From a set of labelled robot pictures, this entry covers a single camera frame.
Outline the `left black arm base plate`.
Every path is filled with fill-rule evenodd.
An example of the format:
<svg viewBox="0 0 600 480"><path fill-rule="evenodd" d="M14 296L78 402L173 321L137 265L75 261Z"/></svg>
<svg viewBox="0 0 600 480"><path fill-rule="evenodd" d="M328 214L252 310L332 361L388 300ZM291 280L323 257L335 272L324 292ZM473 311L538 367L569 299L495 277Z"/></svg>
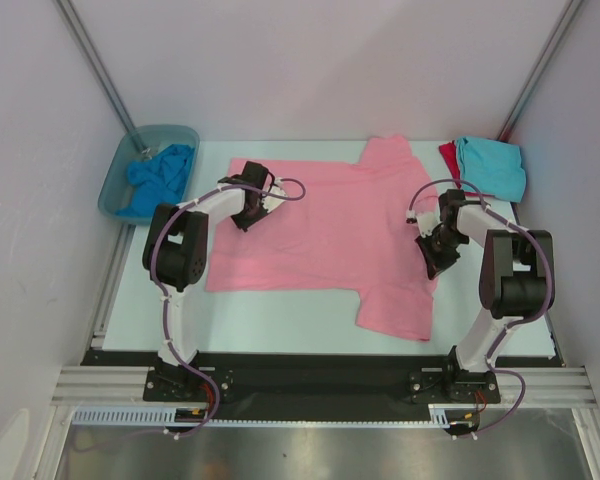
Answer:
<svg viewBox="0 0 600 480"><path fill-rule="evenodd" d="M234 372L227 369L203 367L202 372L217 385L219 394L214 393L210 382L178 367L172 373L150 369L144 386L142 399L146 402L184 403L202 402L211 395L224 403L232 396Z"/></svg>

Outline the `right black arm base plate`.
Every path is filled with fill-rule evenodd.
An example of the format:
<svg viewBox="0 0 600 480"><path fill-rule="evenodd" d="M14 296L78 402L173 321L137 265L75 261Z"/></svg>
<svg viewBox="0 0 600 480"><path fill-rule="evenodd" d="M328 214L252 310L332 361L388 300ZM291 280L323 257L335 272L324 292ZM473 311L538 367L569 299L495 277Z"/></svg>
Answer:
<svg viewBox="0 0 600 480"><path fill-rule="evenodd" d="M407 385L415 404L468 405L476 401L498 404L501 401L496 376L491 372L416 371L409 374Z"/></svg>

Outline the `pink t shirt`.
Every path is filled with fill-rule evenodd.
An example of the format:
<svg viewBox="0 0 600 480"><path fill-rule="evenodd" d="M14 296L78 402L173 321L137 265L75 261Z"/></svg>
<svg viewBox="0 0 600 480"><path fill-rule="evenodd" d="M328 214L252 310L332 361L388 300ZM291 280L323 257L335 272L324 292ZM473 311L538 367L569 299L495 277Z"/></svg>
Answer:
<svg viewBox="0 0 600 480"><path fill-rule="evenodd" d="M419 212L433 211L437 194L409 141L374 137L355 164L263 164L301 181L306 195L246 232L230 220L218 224L207 291L353 290L358 326L429 340L436 283L415 243L419 230L406 218L411 202Z"/></svg>

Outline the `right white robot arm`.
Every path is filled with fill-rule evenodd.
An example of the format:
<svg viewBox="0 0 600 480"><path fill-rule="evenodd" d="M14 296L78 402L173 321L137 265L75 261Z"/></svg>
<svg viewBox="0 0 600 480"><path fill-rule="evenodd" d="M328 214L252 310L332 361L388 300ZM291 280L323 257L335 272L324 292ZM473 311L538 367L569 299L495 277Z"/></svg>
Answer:
<svg viewBox="0 0 600 480"><path fill-rule="evenodd" d="M453 401L488 383L502 347L521 326L545 315L555 298L553 240L545 230L527 230L497 213L480 195L450 189L438 199L439 212L417 213L409 204L406 222L415 224L415 243L430 280L460 258L459 247L483 249L478 282L481 310L469 333L454 346L443 367L441 388Z"/></svg>

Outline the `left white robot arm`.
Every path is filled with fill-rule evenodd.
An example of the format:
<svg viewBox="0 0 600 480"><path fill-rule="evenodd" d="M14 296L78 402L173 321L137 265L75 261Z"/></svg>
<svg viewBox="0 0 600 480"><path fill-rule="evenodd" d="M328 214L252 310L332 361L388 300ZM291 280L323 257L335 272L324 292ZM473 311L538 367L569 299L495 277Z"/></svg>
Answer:
<svg viewBox="0 0 600 480"><path fill-rule="evenodd" d="M200 390L201 376L192 369L198 348L184 333L183 303L187 289L205 273L212 229L230 219L245 232L285 199L270 170L248 161L240 173L222 178L201 197L156 208L142 257L161 293L163 344L154 364L155 385L165 384L182 400Z"/></svg>

